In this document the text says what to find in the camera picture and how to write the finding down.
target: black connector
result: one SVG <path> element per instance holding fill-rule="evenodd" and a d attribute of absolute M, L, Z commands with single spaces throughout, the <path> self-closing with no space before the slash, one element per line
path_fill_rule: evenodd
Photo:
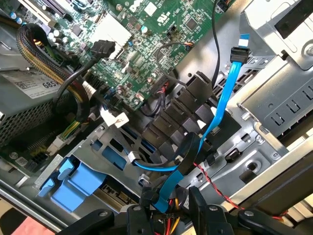
<path fill-rule="evenodd" d="M 217 6 L 223 11 L 223 12 L 226 12 L 229 8 L 229 3 L 227 3 L 226 0 L 220 0 L 218 3 L 217 3 Z"/>
<path fill-rule="evenodd" d="M 241 62 L 242 64 L 246 64 L 249 59 L 249 54 L 249 48 L 233 47 L 230 53 L 230 61 L 231 63 Z"/>
<path fill-rule="evenodd" d="M 92 55 L 97 58 L 108 58 L 115 51 L 115 42 L 99 40 L 90 49 Z"/>

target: red and black wire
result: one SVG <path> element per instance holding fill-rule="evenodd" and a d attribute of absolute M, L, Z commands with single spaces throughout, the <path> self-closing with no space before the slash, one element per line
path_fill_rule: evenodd
<path fill-rule="evenodd" d="M 196 166 L 197 168 L 199 168 L 201 170 L 201 172 L 204 174 L 207 182 L 210 183 L 211 187 L 215 190 L 215 192 L 221 196 L 225 201 L 227 201 L 228 203 L 230 203 L 234 208 L 240 209 L 240 210 L 244 210 L 243 207 L 240 207 L 239 205 L 237 205 L 236 203 L 234 203 L 228 196 L 224 195 L 216 186 L 215 183 L 212 182 L 211 178 L 208 176 L 208 174 L 206 173 L 206 171 L 198 164 L 194 163 L 194 166 Z M 284 213 L 282 213 L 279 216 L 272 216 L 273 219 L 277 219 L 280 220 L 282 219 L 282 217 L 284 215 L 286 215 L 288 213 L 288 211 L 285 211 Z"/>
<path fill-rule="evenodd" d="M 168 85 L 169 85 L 169 82 L 166 82 L 161 87 L 161 89 L 157 92 L 159 97 L 157 99 L 156 106 L 152 111 L 147 110 L 148 109 L 146 107 L 147 103 L 145 103 L 144 105 L 140 107 L 140 110 L 144 116 L 153 118 L 157 113 L 160 113 L 165 108 L 165 92 L 166 92 L 166 89 L 168 88 Z"/>

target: red wire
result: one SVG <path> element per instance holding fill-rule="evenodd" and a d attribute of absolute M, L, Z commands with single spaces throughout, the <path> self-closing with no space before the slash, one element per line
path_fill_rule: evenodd
<path fill-rule="evenodd" d="M 215 183 L 212 182 L 211 178 L 208 176 L 208 174 L 205 172 L 205 170 L 198 164 L 194 163 L 194 166 L 196 166 L 197 168 L 199 168 L 202 173 L 205 175 L 206 177 L 206 180 L 207 182 L 210 183 L 210 185 L 212 186 L 212 188 L 215 190 L 215 192 L 221 196 L 225 201 L 227 201 L 228 203 L 230 203 L 234 208 L 237 208 L 237 209 L 241 209 L 241 210 L 244 210 L 243 207 L 240 207 L 238 206 L 236 203 L 234 203 L 228 196 L 224 195 L 216 186 Z M 272 216 L 273 219 L 277 219 L 277 220 L 280 220 L 282 219 L 282 217 L 287 214 L 288 211 L 285 211 L 284 213 L 282 213 L 280 216 Z"/>
<path fill-rule="evenodd" d="M 173 199 L 170 200 L 170 206 L 173 204 Z M 166 234 L 165 235 L 170 235 L 170 229 L 171 229 L 171 219 L 167 220 L 167 227 L 166 227 Z"/>

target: white connector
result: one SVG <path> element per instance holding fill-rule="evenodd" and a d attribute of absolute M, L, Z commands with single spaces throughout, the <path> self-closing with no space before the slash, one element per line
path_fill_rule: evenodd
<path fill-rule="evenodd" d="M 65 145 L 70 144 L 73 139 L 75 139 L 76 135 L 73 134 L 70 137 L 68 137 L 66 140 L 60 139 L 61 134 L 59 134 L 53 143 L 49 146 L 47 149 L 47 152 L 49 153 L 50 156 L 56 154 L 61 148 L 63 148 Z"/>

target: green circuit board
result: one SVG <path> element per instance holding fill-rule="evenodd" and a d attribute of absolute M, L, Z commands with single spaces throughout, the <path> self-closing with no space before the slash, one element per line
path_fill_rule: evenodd
<path fill-rule="evenodd" d="M 44 5 L 42 0 L 34 2 L 39 6 Z M 102 39 L 102 33 L 114 33 L 112 27 L 103 23 L 108 22 L 108 14 L 113 16 L 130 33 L 127 36 L 123 31 L 120 37 L 129 38 L 125 44 L 121 43 L 121 50 L 115 58 L 102 60 L 91 70 L 110 87 L 121 90 L 119 95 L 133 110 L 141 106 L 153 92 L 156 83 L 163 77 L 156 64 L 157 49 L 169 42 L 196 43 L 211 29 L 213 0 L 93 0 L 88 2 L 91 3 L 86 5 L 87 8 L 80 11 L 65 7 L 72 21 L 57 14 L 50 14 L 57 22 L 54 28 L 61 31 L 63 37 L 68 38 L 68 43 L 58 44 L 58 47 L 65 52 L 74 52 L 80 57 L 80 61 L 85 63 L 90 59 L 88 48 L 92 47 L 93 41 Z M 216 12 L 218 19 L 222 11 L 216 8 Z M 26 21 L 40 23 L 36 17 L 32 17 L 31 12 L 28 12 L 25 17 Z M 161 66 L 170 72 L 188 51 L 189 48 L 177 45 L 163 49 Z"/>

